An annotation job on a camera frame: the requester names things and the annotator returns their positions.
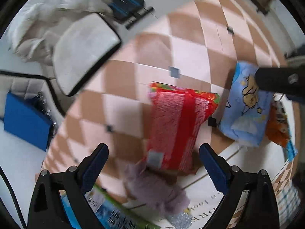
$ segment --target plaid fabric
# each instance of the plaid fabric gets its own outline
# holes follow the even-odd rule
[[[280,225],[291,223],[292,219],[298,211],[298,206],[301,199],[298,195],[298,190],[290,181],[289,184],[276,197],[279,209]]]
[[[149,83],[218,93],[221,100],[213,116],[219,121],[237,60],[259,66],[286,64],[257,18],[242,0],[195,0],[145,29],[85,86],[53,139],[42,168],[51,173],[65,171],[104,142],[109,159],[97,184],[118,202],[133,199],[120,169],[125,161],[136,163],[145,155],[152,107]],[[172,68],[178,69],[178,78],[172,77]],[[209,143],[219,154],[233,142],[206,121],[195,149]],[[168,182],[176,180],[168,176]]]

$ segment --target red package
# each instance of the red package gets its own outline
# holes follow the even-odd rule
[[[199,128],[214,113],[219,95],[152,83],[150,97],[154,106],[147,164],[188,173]]]

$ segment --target small blue tile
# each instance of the small blue tile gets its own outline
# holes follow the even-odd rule
[[[170,76],[174,78],[180,78],[180,70],[178,68],[169,66]]]

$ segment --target tiled floor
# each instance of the tiled floor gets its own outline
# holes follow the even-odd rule
[[[155,22],[163,15],[176,10],[178,7],[190,0],[144,0],[146,6],[152,6],[155,11],[146,16],[142,21],[135,24],[130,30],[125,29],[124,25],[115,24],[118,33],[124,43],[132,39],[138,32]],[[253,9],[256,10],[254,4],[250,0],[246,0]],[[305,36],[300,32],[300,28],[288,13],[285,7],[277,0],[271,5],[271,11],[267,16],[259,13],[260,18],[271,32],[271,35],[278,43],[283,53],[292,51],[296,46],[299,47],[305,43]]]

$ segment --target barcode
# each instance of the barcode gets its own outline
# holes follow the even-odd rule
[[[96,192],[95,188],[93,188],[90,192],[87,192],[85,197],[94,213],[97,212],[97,210],[105,201],[103,194],[98,191]]]
[[[147,165],[155,168],[161,168],[164,153],[150,150],[147,157]]]

